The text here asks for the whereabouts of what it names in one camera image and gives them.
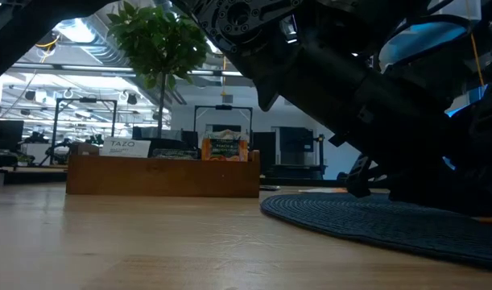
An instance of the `orange package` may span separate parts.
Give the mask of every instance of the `orange package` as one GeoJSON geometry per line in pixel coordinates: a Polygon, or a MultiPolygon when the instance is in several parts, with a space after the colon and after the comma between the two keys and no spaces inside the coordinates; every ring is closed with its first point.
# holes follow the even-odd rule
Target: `orange package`
{"type": "Polygon", "coordinates": [[[217,161],[247,161],[247,141],[240,139],[203,139],[201,158],[217,161]]]}

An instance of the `plant stem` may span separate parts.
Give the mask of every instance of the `plant stem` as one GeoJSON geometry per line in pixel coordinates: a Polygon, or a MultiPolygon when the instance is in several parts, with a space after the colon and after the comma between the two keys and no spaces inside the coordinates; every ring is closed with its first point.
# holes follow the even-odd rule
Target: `plant stem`
{"type": "Polygon", "coordinates": [[[163,128],[163,102],[165,100],[165,82],[167,80],[167,74],[162,73],[162,83],[159,93],[159,112],[158,112],[158,138],[162,138],[163,128]]]}

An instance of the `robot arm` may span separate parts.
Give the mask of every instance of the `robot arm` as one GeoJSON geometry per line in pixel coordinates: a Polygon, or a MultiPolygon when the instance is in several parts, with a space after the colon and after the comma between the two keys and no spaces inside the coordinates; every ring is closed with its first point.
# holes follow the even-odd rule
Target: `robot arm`
{"type": "MultiPolygon", "coordinates": [[[[492,52],[492,1],[484,1],[483,19],[476,26],[456,16],[428,16],[439,8],[428,10],[429,0],[174,3],[254,81],[260,108],[269,110],[282,95],[333,131],[330,142],[348,142],[365,155],[349,174],[352,194],[369,194],[367,178],[373,176],[366,172],[374,161],[377,175],[388,176],[394,200],[492,214],[487,180],[466,179],[486,164],[453,171],[443,161],[444,156],[457,162],[476,155],[473,147],[457,145],[476,143],[466,133],[476,122],[476,110],[466,113],[464,122],[450,119],[444,111],[456,96],[479,86],[470,33],[477,37],[480,56],[492,52]],[[452,22],[468,31],[380,73],[362,56],[377,55],[404,19],[452,22]],[[290,30],[285,23],[291,24],[290,30]]],[[[492,62],[486,67],[490,69],[483,72],[490,79],[492,62]]]]}

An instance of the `label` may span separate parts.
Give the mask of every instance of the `label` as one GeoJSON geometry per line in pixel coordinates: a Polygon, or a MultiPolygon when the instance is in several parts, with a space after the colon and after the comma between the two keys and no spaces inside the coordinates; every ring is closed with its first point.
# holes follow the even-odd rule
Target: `label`
{"type": "Polygon", "coordinates": [[[212,146],[212,156],[224,156],[230,158],[238,156],[240,140],[225,140],[225,139],[210,139],[210,145],[212,146]]]}
{"type": "Polygon", "coordinates": [[[107,137],[101,150],[102,156],[147,158],[151,141],[107,137]]]}

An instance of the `gray rug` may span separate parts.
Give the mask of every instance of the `gray rug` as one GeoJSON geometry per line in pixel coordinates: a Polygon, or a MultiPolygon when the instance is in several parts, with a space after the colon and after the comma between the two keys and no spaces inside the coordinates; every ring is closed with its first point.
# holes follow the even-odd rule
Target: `gray rug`
{"type": "Polygon", "coordinates": [[[267,215],[333,237],[492,270],[491,224],[387,197],[281,195],[267,198],[261,207],[267,215]]]}

